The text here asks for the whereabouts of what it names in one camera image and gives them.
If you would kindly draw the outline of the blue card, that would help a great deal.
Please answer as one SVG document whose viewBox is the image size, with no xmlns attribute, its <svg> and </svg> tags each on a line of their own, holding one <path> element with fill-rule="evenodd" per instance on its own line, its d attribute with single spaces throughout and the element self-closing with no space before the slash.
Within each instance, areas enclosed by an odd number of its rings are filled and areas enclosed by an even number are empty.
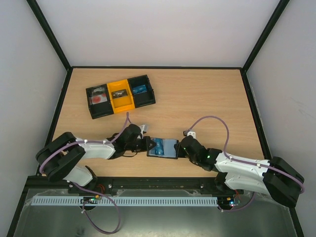
<svg viewBox="0 0 316 237">
<path fill-rule="evenodd" d="M 147 92 L 147 87 L 144 84 L 139 85 L 139 86 L 133 87 L 132 92 L 133 92 L 133 94 L 144 93 L 144 92 Z"/>
<path fill-rule="evenodd" d="M 152 140 L 156 143 L 156 146 L 150 150 L 150 155 L 164 156 L 163 139 L 153 138 Z"/>
</svg>

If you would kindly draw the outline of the black card holder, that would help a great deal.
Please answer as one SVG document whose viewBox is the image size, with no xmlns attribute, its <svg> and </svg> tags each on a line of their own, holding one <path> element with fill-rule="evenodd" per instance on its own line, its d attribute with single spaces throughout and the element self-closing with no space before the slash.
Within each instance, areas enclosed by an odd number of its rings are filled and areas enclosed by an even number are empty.
<svg viewBox="0 0 316 237">
<path fill-rule="evenodd" d="M 176 139 L 163 139 L 164 156 L 152 156 L 150 155 L 150 151 L 147 151 L 147 156 L 155 158 L 177 159 L 174 145 L 178 142 L 179 141 Z"/>
</svg>

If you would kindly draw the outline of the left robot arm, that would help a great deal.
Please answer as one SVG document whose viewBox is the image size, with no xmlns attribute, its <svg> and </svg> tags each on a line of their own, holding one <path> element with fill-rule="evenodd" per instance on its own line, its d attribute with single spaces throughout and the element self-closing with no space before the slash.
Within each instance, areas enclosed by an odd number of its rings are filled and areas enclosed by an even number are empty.
<svg viewBox="0 0 316 237">
<path fill-rule="evenodd" d="M 108 160 L 123 157 L 127 151 L 145 152 L 147 137 L 144 134 L 147 130 L 146 124 L 130 124 L 120 133 L 104 140 L 84 140 L 76 138 L 71 132 L 65 132 L 36 154 L 39 172 L 50 182 L 66 180 L 82 187 L 87 186 L 96 179 L 96 175 L 88 166 L 80 166 L 80 160 Z"/>
</svg>

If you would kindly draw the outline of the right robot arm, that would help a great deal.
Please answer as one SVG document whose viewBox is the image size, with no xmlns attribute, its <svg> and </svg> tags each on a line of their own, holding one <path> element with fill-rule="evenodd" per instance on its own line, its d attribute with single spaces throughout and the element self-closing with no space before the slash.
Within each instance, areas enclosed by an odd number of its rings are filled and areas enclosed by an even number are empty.
<svg viewBox="0 0 316 237">
<path fill-rule="evenodd" d="M 207 149 L 191 135 L 174 148 L 178 158 L 188 158 L 206 171 L 217 172 L 215 187 L 223 194 L 230 189 L 247 190 L 269 195 L 277 203 L 294 208 L 304 190 L 303 176 L 280 157 L 263 160 L 238 157 L 220 149 Z"/>
</svg>

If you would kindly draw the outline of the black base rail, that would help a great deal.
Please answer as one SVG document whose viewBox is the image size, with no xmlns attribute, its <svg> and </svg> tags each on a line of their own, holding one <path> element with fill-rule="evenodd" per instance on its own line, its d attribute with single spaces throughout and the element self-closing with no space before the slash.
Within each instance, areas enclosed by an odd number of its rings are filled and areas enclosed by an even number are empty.
<svg viewBox="0 0 316 237">
<path fill-rule="evenodd" d="M 30 176 L 25 188 L 67 189 L 71 194 L 84 195 L 88 190 L 116 195 L 119 190 L 184 190 L 197 191 L 202 195 L 216 197 L 231 196 L 235 191 L 267 192 L 271 197 L 284 198 L 289 191 L 288 184 L 277 175 L 268 174 L 263 181 L 257 181 L 228 173 L 219 173 L 215 178 L 132 178 L 132 177 L 97 177 L 83 188 L 72 182 L 49 182 L 46 177 Z"/>
</svg>

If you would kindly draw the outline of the dark picture card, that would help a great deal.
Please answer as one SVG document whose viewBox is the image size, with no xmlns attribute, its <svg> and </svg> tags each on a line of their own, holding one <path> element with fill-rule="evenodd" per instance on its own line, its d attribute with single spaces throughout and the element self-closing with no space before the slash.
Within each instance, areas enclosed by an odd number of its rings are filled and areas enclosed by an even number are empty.
<svg viewBox="0 0 316 237">
<path fill-rule="evenodd" d="M 122 90 L 117 90 L 117 91 L 113 91 L 112 92 L 112 98 L 113 99 L 118 99 L 118 98 L 122 98 L 122 97 L 126 97 L 128 96 L 128 91 L 126 89 L 122 89 Z"/>
</svg>

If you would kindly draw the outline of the blue card in bin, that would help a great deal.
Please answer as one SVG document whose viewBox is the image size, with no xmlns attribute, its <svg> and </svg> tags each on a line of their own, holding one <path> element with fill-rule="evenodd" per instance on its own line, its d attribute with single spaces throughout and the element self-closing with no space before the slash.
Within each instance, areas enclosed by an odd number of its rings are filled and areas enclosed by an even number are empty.
<svg viewBox="0 0 316 237">
<path fill-rule="evenodd" d="M 132 92 L 133 92 L 133 94 L 144 93 L 144 92 L 147 92 L 147 87 L 144 84 L 139 85 L 139 86 L 133 87 Z"/>
</svg>

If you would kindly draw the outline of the yellow bin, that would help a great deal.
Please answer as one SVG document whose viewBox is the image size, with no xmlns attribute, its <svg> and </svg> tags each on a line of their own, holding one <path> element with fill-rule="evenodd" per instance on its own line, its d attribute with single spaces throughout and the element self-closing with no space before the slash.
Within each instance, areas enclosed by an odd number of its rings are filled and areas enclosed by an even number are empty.
<svg viewBox="0 0 316 237">
<path fill-rule="evenodd" d="M 135 109 L 133 95 L 127 79 L 107 84 L 110 102 L 115 114 Z"/>
</svg>

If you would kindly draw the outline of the black cage frame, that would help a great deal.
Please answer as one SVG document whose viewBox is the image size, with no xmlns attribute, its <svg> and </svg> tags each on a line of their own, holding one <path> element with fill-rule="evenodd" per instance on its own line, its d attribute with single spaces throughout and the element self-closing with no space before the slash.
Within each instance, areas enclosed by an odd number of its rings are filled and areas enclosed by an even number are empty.
<svg viewBox="0 0 316 237">
<path fill-rule="evenodd" d="M 34 16 L 36 17 L 38 23 L 41 25 L 43 31 L 45 32 L 47 38 L 49 39 L 51 45 L 53 46 L 55 52 L 57 53 L 60 61 L 62 62 L 63 66 L 66 69 L 66 77 L 63 83 L 63 87 L 61 89 L 61 93 L 58 99 L 58 103 L 54 112 L 54 116 L 50 125 L 50 129 L 47 135 L 46 144 L 52 140 L 53 132 L 55 131 L 57 121 L 59 119 L 59 115 L 61 112 L 62 105 L 64 103 L 65 95 L 68 89 L 68 85 L 70 82 L 70 77 L 72 75 L 73 69 L 76 66 L 71 66 L 58 43 L 57 38 L 55 37 L 47 19 L 45 18 L 44 13 L 42 12 L 39 4 L 35 0 L 28 0 L 27 1 L 30 9 L 32 10 Z M 242 81 L 244 84 L 245 92 L 247 95 L 248 103 L 252 112 L 252 117 L 254 120 L 254 124 L 256 127 L 256 131 L 259 137 L 260 145 L 264 154 L 265 158 L 271 157 L 271 152 L 266 140 L 266 136 L 263 130 L 262 121 L 259 116 L 259 112 L 257 109 L 257 105 L 255 104 L 255 99 L 253 93 L 250 88 L 249 80 L 247 77 L 246 72 L 249 70 L 250 66 L 254 62 L 255 58 L 257 57 L 258 53 L 260 52 L 262 46 L 264 45 L 265 41 L 267 40 L 269 34 L 273 30 L 274 26 L 276 25 L 277 21 L 283 14 L 284 10 L 286 9 L 287 5 L 290 3 L 289 0 L 281 0 L 278 2 L 275 10 L 273 11 L 271 17 L 269 18 L 264 30 L 262 31 L 260 37 L 258 38 L 255 46 L 253 47 L 250 55 L 248 56 L 245 64 L 243 67 L 193 67 L 193 66 L 82 66 L 80 68 L 83 69 L 157 69 L 157 70 L 189 70 L 189 69 L 196 69 L 196 70 L 239 70 L 241 73 Z"/>
</svg>

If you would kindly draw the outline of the red white card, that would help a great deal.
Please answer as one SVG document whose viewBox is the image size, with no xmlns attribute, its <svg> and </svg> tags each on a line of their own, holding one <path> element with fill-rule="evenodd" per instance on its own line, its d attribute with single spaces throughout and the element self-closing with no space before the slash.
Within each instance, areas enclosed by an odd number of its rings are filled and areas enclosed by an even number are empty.
<svg viewBox="0 0 316 237">
<path fill-rule="evenodd" d="M 92 105 L 100 104 L 108 101 L 105 87 L 98 87 L 92 90 L 91 102 Z"/>
</svg>

